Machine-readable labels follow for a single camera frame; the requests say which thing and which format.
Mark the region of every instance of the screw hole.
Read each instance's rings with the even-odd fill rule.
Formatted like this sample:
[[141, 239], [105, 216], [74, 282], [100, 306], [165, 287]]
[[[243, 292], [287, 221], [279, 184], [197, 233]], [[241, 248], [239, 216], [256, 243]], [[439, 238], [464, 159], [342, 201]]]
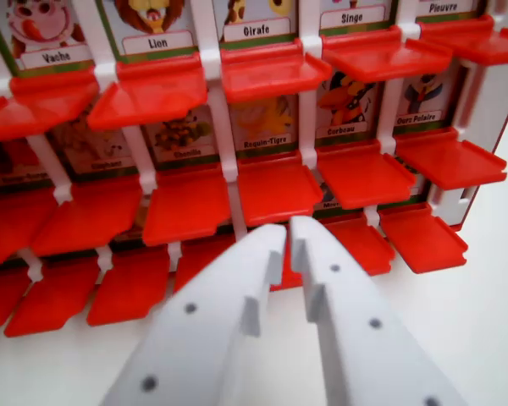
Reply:
[[[382, 327], [382, 322], [379, 319], [377, 319], [376, 317], [369, 320], [369, 324], [371, 325], [372, 328], [381, 328]], [[436, 404], [429, 404], [428, 406], [437, 406], [437, 405]]]
[[157, 386], [158, 379], [152, 375], [146, 376], [145, 379], [141, 381], [141, 390], [143, 392], [152, 392]]
[[189, 315], [194, 313], [197, 310], [197, 306], [195, 303], [189, 303], [185, 306], [185, 312]]
[[440, 402], [436, 398], [429, 397], [429, 398], [425, 399], [425, 406], [441, 406], [441, 405], [440, 405]]

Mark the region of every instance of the white background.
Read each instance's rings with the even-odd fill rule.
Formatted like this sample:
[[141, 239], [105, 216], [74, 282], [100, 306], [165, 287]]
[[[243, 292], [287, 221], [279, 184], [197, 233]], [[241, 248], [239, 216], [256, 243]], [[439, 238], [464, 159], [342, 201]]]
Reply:
[[[498, 155], [508, 161], [508, 126]], [[508, 406], [508, 179], [483, 186], [460, 235], [465, 266], [413, 274], [401, 259], [374, 281], [433, 361], [474, 406]], [[90, 328], [86, 310], [58, 332], [6, 338], [0, 329], [0, 405], [95, 405], [150, 323]], [[266, 325], [246, 346], [237, 403], [324, 404], [317, 333], [300, 289], [269, 295]]]

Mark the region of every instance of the cartoon lion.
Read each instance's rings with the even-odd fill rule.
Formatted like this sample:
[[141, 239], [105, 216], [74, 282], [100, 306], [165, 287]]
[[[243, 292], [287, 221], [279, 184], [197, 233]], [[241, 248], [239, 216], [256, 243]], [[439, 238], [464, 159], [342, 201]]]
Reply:
[[14, 58], [25, 52], [85, 42], [65, 0], [8, 0], [6, 15]]
[[147, 34], [166, 32], [184, 6], [185, 0], [115, 0], [120, 18]]

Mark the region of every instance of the name label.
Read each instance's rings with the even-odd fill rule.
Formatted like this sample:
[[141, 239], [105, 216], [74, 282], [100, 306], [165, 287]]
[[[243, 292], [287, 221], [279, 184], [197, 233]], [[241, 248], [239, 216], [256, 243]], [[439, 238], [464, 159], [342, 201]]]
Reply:
[[419, 2], [417, 15], [443, 15], [466, 13], [474, 10], [474, 0], [433, 0]]
[[122, 40], [122, 46], [127, 54], [131, 54], [193, 47], [194, 41], [192, 34], [184, 30], [151, 36], [128, 36]]
[[398, 116], [395, 120], [395, 127], [401, 125], [420, 124], [420, 123], [431, 123], [432, 121], [439, 121], [442, 117], [442, 112], [417, 112], [415, 114], [406, 114], [404, 116]]
[[324, 29], [377, 23], [385, 20], [385, 12], [386, 7], [384, 5], [326, 11], [320, 19], [320, 27]]
[[20, 56], [25, 69], [63, 65], [65, 63], [88, 61], [90, 59], [92, 59], [91, 52], [85, 44], [58, 49], [46, 49], [45, 51], [26, 52]]
[[362, 123], [349, 123], [342, 125], [334, 125], [333, 127], [320, 127], [316, 130], [316, 138], [335, 137], [337, 135], [347, 135], [354, 133], [361, 133], [368, 130], [369, 123], [363, 121]]
[[253, 148], [264, 148], [266, 146], [276, 146], [282, 144], [289, 144], [292, 142], [291, 134], [281, 134], [268, 137], [263, 140], [248, 141], [244, 140], [242, 144], [243, 150], [251, 150]]
[[290, 20], [265, 19], [242, 24], [230, 24], [224, 27], [224, 40], [243, 41], [267, 36], [281, 36], [290, 33]]
[[37, 180], [48, 179], [49, 176], [45, 172], [41, 173], [24, 173], [22, 175], [3, 176], [3, 184], [27, 184]]
[[158, 154], [160, 162], [179, 161], [181, 159], [198, 158], [199, 156], [215, 155], [212, 145], [184, 146], [175, 151], [163, 150]]

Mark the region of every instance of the cartoon giraffe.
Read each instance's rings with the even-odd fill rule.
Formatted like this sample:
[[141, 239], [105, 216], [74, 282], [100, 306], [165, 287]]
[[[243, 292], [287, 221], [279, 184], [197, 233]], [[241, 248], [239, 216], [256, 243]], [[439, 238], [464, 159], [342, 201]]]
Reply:
[[[274, 13], [286, 16], [290, 13], [294, 0], [268, 0], [269, 7]], [[245, 18], [246, 0], [229, 0], [228, 15], [224, 21], [224, 25], [242, 23]]]

